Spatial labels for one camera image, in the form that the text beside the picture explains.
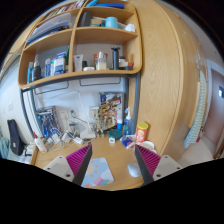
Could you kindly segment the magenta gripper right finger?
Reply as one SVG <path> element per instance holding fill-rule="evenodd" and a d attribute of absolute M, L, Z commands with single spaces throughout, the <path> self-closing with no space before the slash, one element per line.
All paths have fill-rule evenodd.
<path fill-rule="evenodd" d="M 135 146 L 135 157 L 143 177 L 143 185 L 148 185 L 182 169 L 169 155 L 159 156 L 140 145 Z"/>

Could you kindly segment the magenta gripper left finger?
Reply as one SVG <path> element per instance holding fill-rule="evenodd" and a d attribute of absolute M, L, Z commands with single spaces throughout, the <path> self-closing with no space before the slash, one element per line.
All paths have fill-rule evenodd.
<path fill-rule="evenodd" d="M 81 185 L 91 156 L 92 145 L 89 144 L 66 157 L 57 156 L 44 167 L 44 170 L 76 185 Z"/>

